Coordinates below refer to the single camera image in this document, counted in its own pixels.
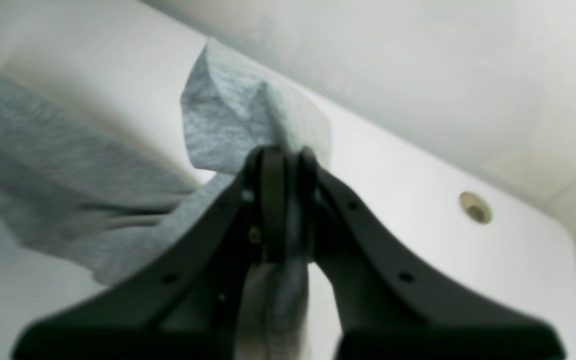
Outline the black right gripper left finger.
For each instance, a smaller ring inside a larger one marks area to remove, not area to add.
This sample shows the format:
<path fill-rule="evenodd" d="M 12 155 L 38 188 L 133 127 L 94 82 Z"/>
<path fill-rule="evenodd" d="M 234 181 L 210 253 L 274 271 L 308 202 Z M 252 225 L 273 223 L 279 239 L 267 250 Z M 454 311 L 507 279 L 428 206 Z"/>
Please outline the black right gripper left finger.
<path fill-rule="evenodd" d="M 14 360 L 233 360 L 254 260 L 283 260 L 285 155 L 259 146 L 157 260 L 23 331 Z"/>

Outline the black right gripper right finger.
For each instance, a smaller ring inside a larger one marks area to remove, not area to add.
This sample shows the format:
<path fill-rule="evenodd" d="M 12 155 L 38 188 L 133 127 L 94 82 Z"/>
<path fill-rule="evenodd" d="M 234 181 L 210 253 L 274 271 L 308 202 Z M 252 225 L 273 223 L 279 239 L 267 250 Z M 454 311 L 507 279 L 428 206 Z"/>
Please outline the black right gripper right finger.
<path fill-rule="evenodd" d="M 304 250 L 330 281 L 338 360 L 562 360 L 556 331 L 408 249 L 310 148 L 295 160 Z"/>

